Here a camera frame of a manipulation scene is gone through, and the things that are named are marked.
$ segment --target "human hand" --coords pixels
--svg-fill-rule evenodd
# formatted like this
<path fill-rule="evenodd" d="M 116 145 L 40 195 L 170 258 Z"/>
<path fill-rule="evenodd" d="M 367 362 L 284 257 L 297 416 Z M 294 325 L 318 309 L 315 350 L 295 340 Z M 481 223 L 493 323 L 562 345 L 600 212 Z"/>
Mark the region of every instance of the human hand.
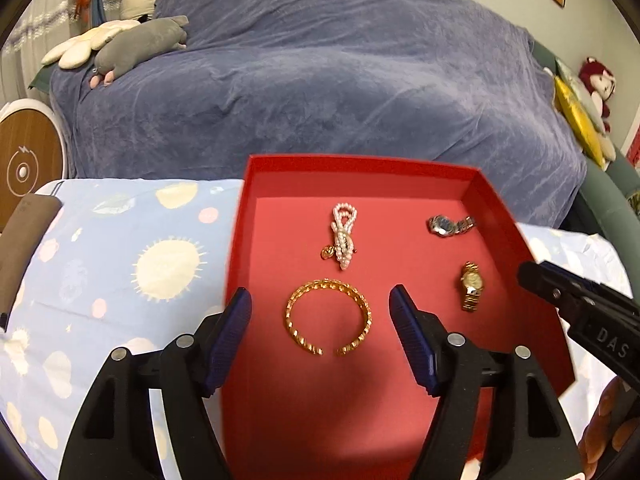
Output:
<path fill-rule="evenodd" d="M 614 378 L 604 389 L 600 396 L 600 402 L 591 421 L 584 430 L 582 439 L 578 444 L 578 451 L 582 459 L 582 468 L 586 480 L 591 480 L 598 468 L 598 460 L 602 457 L 609 443 L 611 412 L 616 404 L 619 392 L 622 390 L 622 379 Z M 640 418 L 632 418 L 625 421 L 613 434 L 611 445 L 620 452 L 626 441 L 640 425 Z"/>

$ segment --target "blue rubber tip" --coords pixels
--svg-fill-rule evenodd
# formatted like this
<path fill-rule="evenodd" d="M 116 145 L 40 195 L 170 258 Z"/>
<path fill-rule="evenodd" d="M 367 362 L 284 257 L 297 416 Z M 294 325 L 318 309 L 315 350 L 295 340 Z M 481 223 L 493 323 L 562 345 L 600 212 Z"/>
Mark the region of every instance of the blue rubber tip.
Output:
<path fill-rule="evenodd" d="M 426 388 L 430 395 L 436 395 L 440 386 L 436 375 L 436 355 L 420 329 L 417 313 L 418 309 L 411 298 L 408 295 L 405 297 L 399 287 L 395 286 L 389 295 L 391 320 L 414 373 L 415 382 Z"/>
<path fill-rule="evenodd" d="M 244 288 L 238 289 L 218 321 L 222 326 L 210 349 L 209 373 L 205 380 L 206 387 L 211 393 L 225 383 L 242 336 L 249 325 L 251 310 L 251 295 Z"/>

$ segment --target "gold bangle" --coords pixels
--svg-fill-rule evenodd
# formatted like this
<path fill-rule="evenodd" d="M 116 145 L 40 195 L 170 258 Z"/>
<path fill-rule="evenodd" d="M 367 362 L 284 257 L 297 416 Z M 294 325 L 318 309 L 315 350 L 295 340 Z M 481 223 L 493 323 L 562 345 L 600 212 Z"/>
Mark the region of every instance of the gold bangle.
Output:
<path fill-rule="evenodd" d="M 298 343 L 298 345 L 302 346 L 302 348 L 304 348 L 308 352 L 311 352 L 312 354 L 322 355 L 322 349 L 307 342 L 305 338 L 298 333 L 298 330 L 293 328 L 293 322 L 291 320 L 291 311 L 296 301 L 299 300 L 304 294 L 312 290 L 318 290 L 319 288 L 330 288 L 331 290 L 338 290 L 339 292 L 346 294 L 356 302 L 356 304 L 362 311 L 362 316 L 364 318 L 364 328 L 362 329 L 360 335 L 356 339 L 351 341 L 351 343 L 349 343 L 347 346 L 338 348 L 335 351 L 338 355 L 345 355 L 348 352 L 355 350 L 358 345 L 364 341 L 364 338 L 366 338 L 369 330 L 371 329 L 371 309 L 369 308 L 369 303 L 367 303 L 367 300 L 365 300 L 362 294 L 360 294 L 354 287 L 352 287 L 348 283 L 324 278 L 323 280 L 313 280 L 312 282 L 308 282 L 300 286 L 291 295 L 289 301 L 287 302 L 287 306 L 284 309 L 284 325 L 293 338 L 293 341 Z"/>

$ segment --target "plush toy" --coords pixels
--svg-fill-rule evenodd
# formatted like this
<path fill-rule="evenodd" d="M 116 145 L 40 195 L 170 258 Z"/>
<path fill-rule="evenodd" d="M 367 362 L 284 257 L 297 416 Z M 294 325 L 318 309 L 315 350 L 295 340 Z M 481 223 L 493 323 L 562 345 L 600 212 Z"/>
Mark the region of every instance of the plush toy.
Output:
<path fill-rule="evenodd" d="M 580 79 L 591 94 L 591 99 L 596 105 L 596 110 L 600 113 L 600 116 L 603 119 L 607 119 L 610 115 L 610 110 L 606 101 L 616 91 L 616 78 L 614 75 L 597 59 L 588 57 L 580 69 Z M 604 126 L 607 133 L 609 133 L 611 127 L 607 121 L 604 121 Z"/>
<path fill-rule="evenodd" d="M 137 27 L 137 20 L 114 20 L 100 27 L 94 27 L 80 36 L 69 38 L 49 50 L 42 58 L 43 65 L 58 62 L 60 68 L 72 69 L 84 65 L 91 56 L 92 50 L 100 50 L 124 30 Z"/>
<path fill-rule="evenodd" d="M 95 56 L 89 85 L 96 88 L 104 81 L 108 86 L 143 61 L 186 48 L 187 33 L 182 28 L 188 23 L 186 16 L 158 18 L 115 36 Z"/>

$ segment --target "red tray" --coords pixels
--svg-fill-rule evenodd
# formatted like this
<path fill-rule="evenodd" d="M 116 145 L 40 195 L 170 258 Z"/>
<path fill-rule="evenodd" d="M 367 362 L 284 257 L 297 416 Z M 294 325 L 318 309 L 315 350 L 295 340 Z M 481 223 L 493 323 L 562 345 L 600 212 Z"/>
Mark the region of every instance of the red tray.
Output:
<path fill-rule="evenodd" d="M 332 243 L 332 209 L 358 209 L 357 248 L 341 271 L 322 260 Z M 452 238 L 426 220 L 471 215 L 477 227 Z M 485 282 L 478 310 L 461 309 L 466 261 Z M 405 480 L 429 429 L 436 399 L 415 383 L 389 316 L 388 295 L 402 283 L 418 308 L 476 345 L 530 347 L 556 392 L 574 372 L 556 311 L 521 289 L 518 265 L 532 256 L 513 219 L 478 170 L 352 156 L 252 156 L 231 251 L 227 297 L 238 286 L 254 310 L 222 389 L 226 456 L 238 480 Z M 305 352 L 284 328 L 284 307 L 300 285 L 332 278 L 369 301 L 372 327 L 346 356 L 331 352 L 357 336 L 362 318 L 334 290 L 305 294 L 294 322 L 325 355 Z M 471 455 L 484 447 L 485 392 Z"/>

